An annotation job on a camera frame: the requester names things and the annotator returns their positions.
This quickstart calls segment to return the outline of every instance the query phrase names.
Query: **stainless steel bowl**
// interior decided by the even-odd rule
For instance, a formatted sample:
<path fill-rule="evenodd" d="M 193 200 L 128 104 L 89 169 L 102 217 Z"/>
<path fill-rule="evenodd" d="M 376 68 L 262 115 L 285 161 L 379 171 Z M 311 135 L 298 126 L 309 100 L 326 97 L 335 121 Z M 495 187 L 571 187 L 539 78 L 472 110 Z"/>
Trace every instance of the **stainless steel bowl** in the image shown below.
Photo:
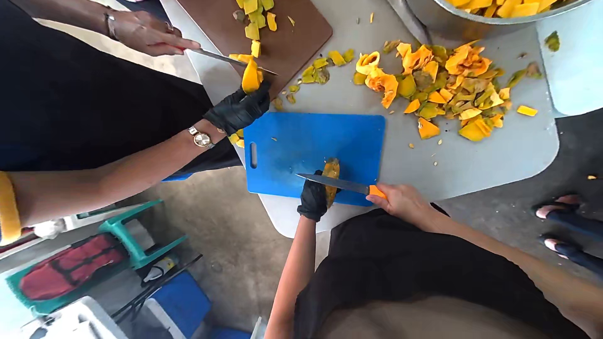
<path fill-rule="evenodd" d="M 592 0 L 566 0 L 545 13 L 508 19 L 483 17 L 462 11 L 446 0 L 406 0 L 412 12 L 428 29 L 449 39 L 476 40 L 506 34 L 547 17 L 563 14 Z"/>

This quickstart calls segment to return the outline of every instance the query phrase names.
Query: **hand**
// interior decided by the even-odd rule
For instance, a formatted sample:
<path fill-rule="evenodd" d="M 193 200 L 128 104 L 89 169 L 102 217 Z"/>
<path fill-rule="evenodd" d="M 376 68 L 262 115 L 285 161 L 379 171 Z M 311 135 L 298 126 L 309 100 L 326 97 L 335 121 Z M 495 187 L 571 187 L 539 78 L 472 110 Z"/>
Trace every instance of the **hand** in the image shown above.
<path fill-rule="evenodd" d="M 193 40 L 182 39 L 182 32 L 145 11 L 114 11 L 115 37 L 124 45 L 153 57 L 183 55 L 184 49 L 198 49 Z"/>
<path fill-rule="evenodd" d="M 321 176 L 323 172 L 318 170 L 314 174 Z M 308 219 L 319 222 L 320 218 L 327 212 L 327 189 L 324 185 L 306 180 L 303 184 L 301 199 L 301 205 L 297 206 L 297 212 Z"/>
<path fill-rule="evenodd" d="M 249 95 L 243 88 L 227 96 L 203 116 L 226 135 L 233 135 L 262 116 L 270 107 L 270 82 L 264 80 L 260 88 Z"/>
<path fill-rule="evenodd" d="M 431 212 L 435 211 L 425 201 L 416 188 L 409 185 L 385 185 L 377 184 L 387 200 L 376 195 L 368 195 L 367 200 L 384 209 L 391 215 L 398 217 L 413 225 L 421 224 Z"/>

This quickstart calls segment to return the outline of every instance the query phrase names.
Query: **concrete floor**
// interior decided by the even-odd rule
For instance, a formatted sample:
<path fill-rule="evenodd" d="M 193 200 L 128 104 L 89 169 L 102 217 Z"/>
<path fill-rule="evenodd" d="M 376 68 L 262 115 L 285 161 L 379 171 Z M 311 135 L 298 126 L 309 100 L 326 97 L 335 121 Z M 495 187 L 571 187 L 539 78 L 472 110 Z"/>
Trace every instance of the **concrete floor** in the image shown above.
<path fill-rule="evenodd" d="M 603 219 L 603 186 L 599 180 L 587 180 L 587 175 L 602 168 L 603 133 L 596 132 L 597 126 L 603 125 L 602 113 L 558 119 L 559 154 L 539 175 L 438 204 L 456 220 L 599 283 L 589 271 L 561 259 L 536 238 L 550 230 L 561 230 L 588 252 L 603 257 L 601 243 L 539 220 L 529 208 L 547 198 L 577 191 L 588 201 L 584 215 Z M 183 245 L 183 250 L 189 252 L 186 257 L 195 252 L 204 254 L 191 272 L 213 301 L 212 321 L 250 331 L 259 315 L 267 319 L 291 240 L 276 232 L 259 198 L 247 192 L 243 168 L 161 183 L 132 200 L 157 198 L 164 199 L 165 204 L 142 222 L 151 226 L 158 239 L 188 234 L 191 239 Z M 320 233 L 317 238 L 318 263 L 328 251 L 329 234 Z"/>

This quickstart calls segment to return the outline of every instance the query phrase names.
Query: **black nitrile glove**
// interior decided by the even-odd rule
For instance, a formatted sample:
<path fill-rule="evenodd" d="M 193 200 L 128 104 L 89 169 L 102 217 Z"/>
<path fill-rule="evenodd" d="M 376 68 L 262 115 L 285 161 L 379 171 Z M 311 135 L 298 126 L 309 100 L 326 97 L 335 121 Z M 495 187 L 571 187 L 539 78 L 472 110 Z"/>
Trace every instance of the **black nitrile glove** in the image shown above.
<path fill-rule="evenodd" d="M 260 88 L 247 95 L 243 88 L 227 96 L 203 116 L 217 128 L 233 135 L 262 116 L 270 107 L 270 82 L 262 81 Z"/>
<path fill-rule="evenodd" d="M 318 170 L 314 174 L 323 175 Z M 301 205 L 297 206 L 297 212 L 308 219 L 316 222 L 327 212 L 327 191 L 323 184 L 306 180 L 301 192 Z"/>

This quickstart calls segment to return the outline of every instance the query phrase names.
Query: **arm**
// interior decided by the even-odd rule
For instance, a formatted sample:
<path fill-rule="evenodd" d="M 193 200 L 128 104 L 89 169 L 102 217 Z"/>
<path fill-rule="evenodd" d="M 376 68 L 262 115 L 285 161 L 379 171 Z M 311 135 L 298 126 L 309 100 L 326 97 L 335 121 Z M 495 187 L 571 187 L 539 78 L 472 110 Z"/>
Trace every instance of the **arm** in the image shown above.
<path fill-rule="evenodd" d="M 183 49 L 201 48 L 182 39 L 182 32 L 145 11 L 116 11 L 90 0 L 10 0 L 31 17 L 52 20 L 109 36 L 105 14 L 115 18 L 115 37 L 137 51 L 157 56 L 184 54 Z"/>
<path fill-rule="evenodd" d="M 314 273 L 315 258 L 316 221 L 301 216 L 274 296 L 266 339 L 292 337 L 295 300 Z"/>
<path fill-rule="evenodd" d="M 378 185 L 388 200 L 367 199 L 426 232 L 463 238 L 518 265 L 545 298 L 592 338 L 603 338 L 603 289 L 439 213 L 411 186 Z"/>
<path fill-rule="evenodd" d="M 301 192 L 301 215 L 291 250 L 276 289 L 270 319 L 264 337 L 282 339 L 293 337 L 293 318 L 297 295 L 314 274 L 316 260 L 316 223 L 327 212 L 327 192 L 324 185 L 306 180 Z"/>
<path fill-rule="evenodd" d="M 227 96 L 195 124 L 215 144 L 249 126 L 268 110 L 270 82 L 246 95 Z M 108 165 L 82 171 L 10 173 L 21 225 L 92 211 L 131 197 L 167 178 L 207 151 L 183 130 L 170 139 Z"/>
<path fill-rule="evenodd" d="M 226 135 L 207 120 L 195 124 L 212 142 Z M 138 194 L 183 168 L 205 152 L 192 142 L 187 131 L 95 169 L 57 172 L 9 173 L 13 183 L 21 225 L 93 211 Z"/>

